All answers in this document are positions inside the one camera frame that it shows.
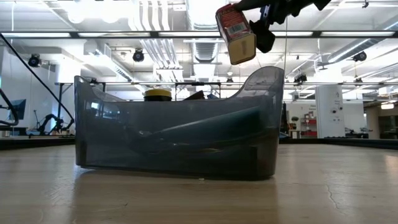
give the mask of small box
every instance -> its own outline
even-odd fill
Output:
[[[231,65],[246,62],[256,56],[256,35],[250,29],[243,12],[228,4],[217,10],[216,20],[227,45]]]

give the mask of black cable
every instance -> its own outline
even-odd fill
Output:
[[[11,110],[11,114],[14,116],[14,122],[13,123],[7,122],[7,121],[0,121],[0,124],[5,124],[5,125],[8,125],[8,126],[17,126],[19,124],[19,118],[18,118],[17,111],[15,110],[14,106],[12,105],[12,103],[8,100],[6,94],[1,89],[0,89],[0,95],[4,99],[6,104],[8,105],[8,108]]]
[[[15,54],[15,56],[24,64],[24,66],[32,73],[32,75],[44,86],[46,90],[50,92],[50,94],[54,97],[54,99],[61,105],[61,107],[67,112],[70,117],[70,122],[74,122],[72,114],[68,111],[68,109],[61,103],[61,101],[54,95],[54,93],[50,90],[50,88],[36,75],[36,73],[29,67],[28,64],[19,56],[17,50],[8,42],[8,40],[0,33],[0,37],[6,43],[6,45],[11,49],[11,51]]]

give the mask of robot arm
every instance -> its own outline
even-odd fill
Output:
[[[318,10],[322,10],[331,0],[241,0],[235,4],[237,11],[261,8],[261,17],[257,22],[250,21],[249,25],[257,36],[257,48],[262,53],[267,53],[272,49],[275,35],[269,30],[273,23],[283,24],[287,16],[294,17],[300,11],[314,4]]]
[[[44,119],[42,125],[40,125],[40,127],[37,128],[37,130],[40,132],[40,135],[45,135],[45,126],[47,125],[47,123],[48,123],[51,119],[54,119],[55,122],[56,122],[56,125],[55,125],[55,127],[54,127],[52,130],[54,130],[54,129],[59,130],[59,129],[62,128],[63,120],[60,119],[60,118],[57,118],[57,116],[55,116],[54,114],[48,114],[48,115],[45,117],[45,119]]]
[[[4,99],[8,107],[0,105],[0,109],[11,110],[11,113],[14,117],[14,122],[0,121],[0,124],[5,124],[7,126],[17,126],[19,124],[18,114],[11,102],[8,100],[6,94],[0,89],[0,96]]]

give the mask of product label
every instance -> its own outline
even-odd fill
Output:
[[[226,31],[229,39],[240,36],[243,32],[249,32],[246,20],[242,12],[236,11],[233,6],[227,7],[219,12],[220,23]]]

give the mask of yellow lid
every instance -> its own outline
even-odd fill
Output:
[[[172,93],[168,90],[163,90],[163,89],[153,89],[153,90],[147,90],[145,92],[145,96],[168,96],[172,97]]]

